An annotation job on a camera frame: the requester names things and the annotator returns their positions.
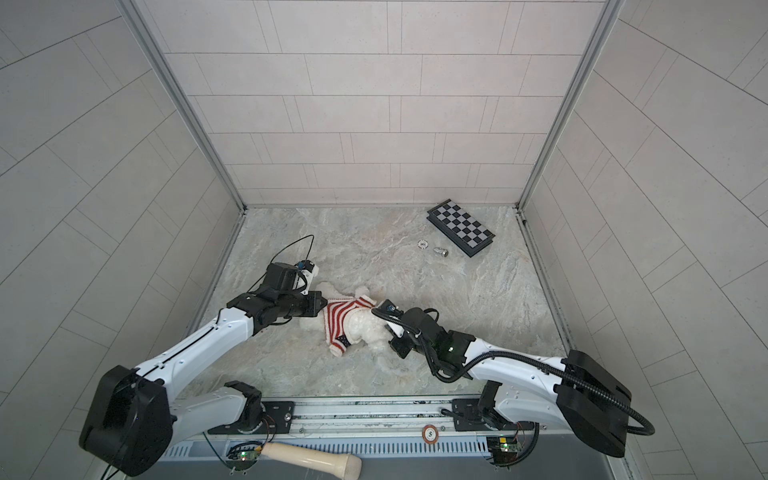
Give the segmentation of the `white teddy bear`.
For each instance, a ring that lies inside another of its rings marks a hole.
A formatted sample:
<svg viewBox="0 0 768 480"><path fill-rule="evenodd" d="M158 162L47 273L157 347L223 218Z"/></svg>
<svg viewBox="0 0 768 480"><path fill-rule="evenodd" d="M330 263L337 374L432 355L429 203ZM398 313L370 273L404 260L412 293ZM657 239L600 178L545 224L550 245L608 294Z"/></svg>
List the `white teddy bear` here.
<svg viewBox="0 0 768 480"><path fill-rule="evenodd" d="M321 282L317 289L327 300L318 319L334 357L343 357L350 347L360 343L374 354L391 349L393 332L385 320L373 314L381 302L371 296L366 286L357 287L353 294L341 293L330 282Z"/></svg>

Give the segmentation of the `red white striped sweater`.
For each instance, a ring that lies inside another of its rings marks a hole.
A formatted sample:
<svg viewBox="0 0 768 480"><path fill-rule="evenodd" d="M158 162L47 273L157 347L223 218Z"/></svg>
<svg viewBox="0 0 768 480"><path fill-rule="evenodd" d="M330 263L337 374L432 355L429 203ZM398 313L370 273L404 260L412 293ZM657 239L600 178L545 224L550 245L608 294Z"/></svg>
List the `red white striped sweater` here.
<svg viewBox="0 0 768 480"><path fill-rule="evenodd" d="M375 332L376 306L367 295L329 300L323 309L325 340L335 357L342 357L354 344L365 341Z"/></svg>

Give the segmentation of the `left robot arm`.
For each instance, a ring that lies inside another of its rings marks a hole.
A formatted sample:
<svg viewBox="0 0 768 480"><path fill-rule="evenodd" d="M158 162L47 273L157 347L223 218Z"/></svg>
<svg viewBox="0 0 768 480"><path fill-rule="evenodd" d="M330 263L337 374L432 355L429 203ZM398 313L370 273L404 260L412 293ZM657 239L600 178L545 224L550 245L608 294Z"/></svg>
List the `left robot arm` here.
<svg viewBox="0 0 768 480"><path fill-rule="evenodd" d="M264 425L261 392L230 381L186 400L179 394L202 371L261 330L294 317L315 317L327 301L311 290L319 268L309 260L275 262L262 284L230 300L217 316L165 352L100 379L82 427L81 449L130 477L166 450L211 429L251 433Z"/></svg>

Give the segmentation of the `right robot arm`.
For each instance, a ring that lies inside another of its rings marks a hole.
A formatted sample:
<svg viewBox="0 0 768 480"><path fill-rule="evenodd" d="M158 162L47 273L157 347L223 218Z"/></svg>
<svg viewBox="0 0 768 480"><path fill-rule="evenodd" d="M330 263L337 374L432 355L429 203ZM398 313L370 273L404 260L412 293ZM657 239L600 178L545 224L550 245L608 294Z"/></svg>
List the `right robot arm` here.
<svg viewBox="0 0 768 480"><path fill-rule="evenodd" d="M386 300L372 309L393 337L391 348L405 358L424 356L431 374L445 384L482 381L481 422L507 430L520 422L569 428L584 444L621 458L630 435L652 436L655 426L631 406L628 387L585 352L541 357L494 346L473 335L446 330L432 308L398 309Z"/></svg>

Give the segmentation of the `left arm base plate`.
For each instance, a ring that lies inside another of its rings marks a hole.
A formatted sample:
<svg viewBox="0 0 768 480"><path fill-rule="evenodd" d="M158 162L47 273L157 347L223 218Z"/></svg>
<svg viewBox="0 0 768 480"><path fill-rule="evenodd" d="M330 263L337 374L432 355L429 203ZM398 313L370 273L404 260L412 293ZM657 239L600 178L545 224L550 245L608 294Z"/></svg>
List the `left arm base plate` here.
<svg viewBox="0 0 768 480"><path fill-rule="evenodd" d="M253 425L221 425L207 431L209 435L283 435L291 429L296 403L294 401L265 401L259 422Z"/></svg>

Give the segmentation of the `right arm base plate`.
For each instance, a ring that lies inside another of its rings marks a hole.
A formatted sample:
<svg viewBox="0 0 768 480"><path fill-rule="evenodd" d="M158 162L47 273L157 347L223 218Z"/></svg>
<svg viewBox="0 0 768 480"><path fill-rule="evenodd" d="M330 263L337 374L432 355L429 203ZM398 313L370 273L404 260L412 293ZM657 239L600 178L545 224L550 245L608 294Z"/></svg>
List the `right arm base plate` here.
<svg viewBox="0 0 768 480"><path fill-rule="evenodd" d="M529 421L512 422L490 408L480 406L479 397L456 398L448 408L440 410L453 422L457 432L535 433L537 424Z"/></svg>

